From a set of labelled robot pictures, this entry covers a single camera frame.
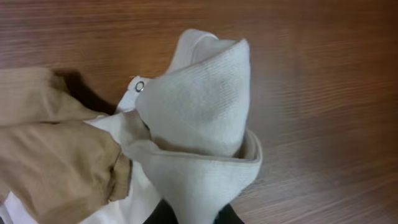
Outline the white tan green shirt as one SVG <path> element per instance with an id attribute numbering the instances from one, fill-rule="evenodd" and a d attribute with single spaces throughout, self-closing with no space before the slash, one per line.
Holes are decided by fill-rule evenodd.
<path id="1" fill-rule="evenodd" d="M 1 222 L 144 223 L 165 200 L 178 223 L 213 223 L 262 164 L 246 126 L 250 76 L 246 40 L 196 29 L 112 115 L 53 70 L 2 70 Z"/>

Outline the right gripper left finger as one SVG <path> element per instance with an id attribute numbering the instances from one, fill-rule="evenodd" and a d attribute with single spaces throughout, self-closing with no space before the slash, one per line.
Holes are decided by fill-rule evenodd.
<path id="1" fill-rule="evenodd" d="M 178 224 L 172 207 L 161 200 L 144 224 Z"/>

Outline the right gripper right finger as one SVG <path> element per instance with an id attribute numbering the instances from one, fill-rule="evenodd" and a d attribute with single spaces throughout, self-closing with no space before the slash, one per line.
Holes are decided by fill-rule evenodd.
<path id="1" fill-rule="evenodd" d="M 230 204 L 227 204 L 217 214 L 214 224 L 244 224 Z"/>

